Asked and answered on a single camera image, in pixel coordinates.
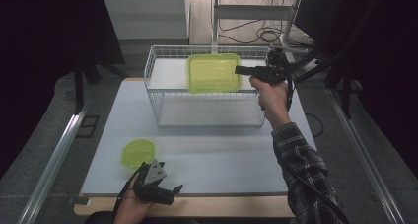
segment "green plastic lid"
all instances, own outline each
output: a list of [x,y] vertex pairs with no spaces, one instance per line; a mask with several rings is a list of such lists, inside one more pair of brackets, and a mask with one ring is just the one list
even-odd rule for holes
[[187,58],[187,89],[196,93],[236,92],[242,76],[235,73],[241,60],[236,54],[193,54]]
[[123,148],[122,164],[130,168],[139,168],[143,162],[151,164],[154,157],[154,143],[148,139],[137,139]]

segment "plaid shirt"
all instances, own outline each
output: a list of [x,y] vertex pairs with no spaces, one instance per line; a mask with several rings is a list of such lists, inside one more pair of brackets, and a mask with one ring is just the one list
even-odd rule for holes
[[[281,160],[304,181],[337,204],[335,190],[326,178],[328,170],[325,162],[307,143],[297,125],[295,123],[283,125],[271,135],[276,156],[281,156]],[[339,223],[338,217],[323,201],[285,169],[282,170],[289,190],[289,206],[296,216],[297,223]]]

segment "table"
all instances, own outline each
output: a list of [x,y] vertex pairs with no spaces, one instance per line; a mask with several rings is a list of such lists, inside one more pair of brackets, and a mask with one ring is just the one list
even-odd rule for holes
[[[138,138],[134,135],[143,133],[156,141],[156,157],[166,162],[168,176],[161,187],[184,184],[172,206],[155,205],[150,216],[293,216],[287,205],[287,187],[274,157],[269,134],[271,127],[267,121],[261,128],[231,128],[228,131],[226,128],[188,128],[187,132],[184,128],[161,129],[155,122],[147,97],[142,81],[128,79],[122,82],[81,190],[81,196],[90,201],[87,205],[75,205],[77,214],[113,209],[115,197],[134,171],[120,164],[121,149],[130,140]],[[315,148],[297,92],[290,117]],[[138,126],[130,123],[138,118],[144,118],[148,125],[141,127],[139,123]],[[251,156],[262,156],[262,159],[250,159]]]

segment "white wire rack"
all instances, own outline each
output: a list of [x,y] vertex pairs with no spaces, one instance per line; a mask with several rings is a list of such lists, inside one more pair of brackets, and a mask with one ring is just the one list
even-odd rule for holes
[[[234,53],[242,65],[265,65],[268,47],[217,46],[218,53]],[[234,93],[190,94],[186,86],[186,59],[210,54],[213,46],[155,45],[145,67],[145,86],[158,126],[260,127],[264,113],[258,94],[243,78]]]

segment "metal stand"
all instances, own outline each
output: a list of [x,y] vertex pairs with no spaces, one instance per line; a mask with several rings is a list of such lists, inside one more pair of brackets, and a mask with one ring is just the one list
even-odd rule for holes
[[292,6],[271,6],[271,5],[221,5],[215,0],[213,5],[213,29],[212,29],[212,53],[217,53],[218,46],[218,22],[220,19],[247,19],[247,20],[284,20],[287,21],[286,29],[279,37],[281,46],[289,62],[295,62],[292,52],[307,53],[306,50],[296,49],[288,46],[288,38],[296,12],[301,0],[296,0]]
[[75,89],[76,89],[76,111],[75,114],[78,114],[84,106],[84,95],[83,95],[83,73],[86,76],[87,80],[91,84],[98,84],[101,81],[101,75],[96,69],[96,64],[99,64],[101,67],[107,69],[113,74],[119,76],[122,79],[128,77],[127,74],[115,68],[113,65],[104,63],[100,60],[89,60],[82,61],[79,60],[76,62],[74,77],[75,77]]
[[316,68],[310,70],[309,72],[295,79],[296,83],[302,82],[312,77],[316,73],[319,73],[322,70],[327,69],[328,67],[332,66],[324,83],[327,88],[333,88],[337,85],[337,83],[341,80],[341,78],[344,77],[341,107],[343,108],[343,111],[348,118],[350,118],[349,104],[350,104],[351,75],[352,75],[352,68],[349,64],[350,53],[363,27],[366,25],[373,11],[378,6],[378,3],[379,3],[379,0],[369,0],[366,6],[366,9],[363,12],[362,16],[360,17],[357,25],[355,26],[354,30],[350,33],[349,37],[347,38],[347,41],[344,43],[341,51],[337,55],[335,55],[333,58],[329,60],[326,60],[320,63]]

